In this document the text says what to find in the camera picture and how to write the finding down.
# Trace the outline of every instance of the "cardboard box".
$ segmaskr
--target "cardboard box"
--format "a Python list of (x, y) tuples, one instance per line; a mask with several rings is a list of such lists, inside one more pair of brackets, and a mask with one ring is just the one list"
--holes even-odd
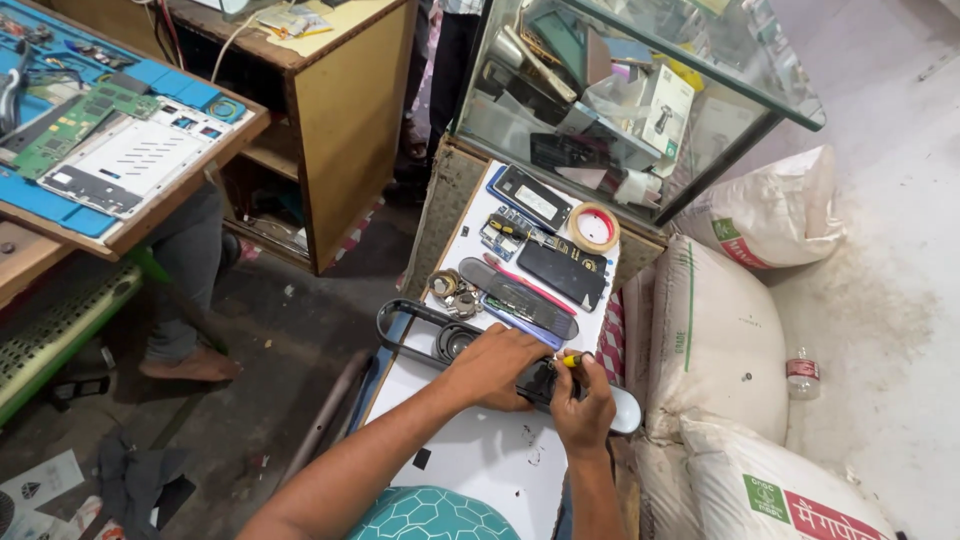
[(649, 107), (650, 115), (633, 122), (634, 136), (653, 146), (668, 160), (676, 161), (684, 130), (693, 105), (693, 86), (666, 65), (661, 65), (647, 79), (641, 107)]
[(708, 97), (690, 134), (694, 176), (713, 163), (755, 119), (756, 115), (749, 109)]

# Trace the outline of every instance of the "white sack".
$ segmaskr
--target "white sack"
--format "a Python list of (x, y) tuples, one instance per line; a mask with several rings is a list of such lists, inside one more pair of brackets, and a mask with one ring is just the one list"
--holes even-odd
[(680, 442), (692, 407), (786, 438), (783, 329), (770, 291), (732, 260), (676, 235), (657, 264), (647, 434)]
[(842, 479), (730, 420), (681, 417), (705, 540), (893, 540), (879, 509)]
[(650, 334), (653, 329), (654, 282), (657, 264), (640, 270), (623, 284), (623, 325), (626, 333), (624, 346), (624, 386), (647, 409), (648, 372), (650, 370)]
[(832, 199), (825, 145), (709, 187), (673, 225), (748, 268), (797, 266), (833, 253), (846, 234)]
[(633, 447), (640, 472), (640, 537), (701, 540), (684, 446), (643, 437)]

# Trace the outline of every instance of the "bare foot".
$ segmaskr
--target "bare foot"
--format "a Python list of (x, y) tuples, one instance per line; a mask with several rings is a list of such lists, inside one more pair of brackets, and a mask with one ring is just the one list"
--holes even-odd
[(140, 373), (153, 379), (188, 379), (218, 382), (233, 380), (243, 368), (240, 364), (204, 345), (198, 345), (190, 356), (179, 363), (144, 359)]

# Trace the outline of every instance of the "wooden cabinet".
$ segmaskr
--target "wooden cabinet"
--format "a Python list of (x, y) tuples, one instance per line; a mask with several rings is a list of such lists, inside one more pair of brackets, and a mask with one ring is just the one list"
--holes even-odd
[[(162, 56), (147, 14), (130, 0), (50, 1)], [(187, 69), (208, 76), (238, 24), (192, 0), (167, 5)], [(351, 0), (324, 14), (333, 31), (301, 38), (298, 50), (259, 28), (240, 31), (216, 82), (271, 109), (274, 122), (240, 156), (218, 163), (227, 226), (314, 274), (333, 260), (393, 177), (416, 9), (414, 0)], [(270, 190), (290, 195), (282, 215), (245, 221), (254, 196)], [(305, 247), (292, 239), (300, 227)]]

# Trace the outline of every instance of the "blue phone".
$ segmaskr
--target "blue phone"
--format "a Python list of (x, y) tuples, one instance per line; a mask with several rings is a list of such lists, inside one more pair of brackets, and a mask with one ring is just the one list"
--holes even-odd
[(480, 298), (480, 302), (483, 303), (483, 309), (486, 310), (490, 315), (493, 315), (497, 319), (500, 319), (514, 328), (520, 329), (520, 331), (523, 331), (524, 333), (529, 333), (530, 335), (536, 337), (536, 339), (552, 347), (554, 351), (559, 351), (563, 348), (564, 341), (560, 339), (558, 335), (544, 330), (533, 323), (528, 323), (522, 319), (518, 319), (512, 313), (508, 313), (507, 311), (504, 311), (491, 304), (490, 295), (484, 294)]

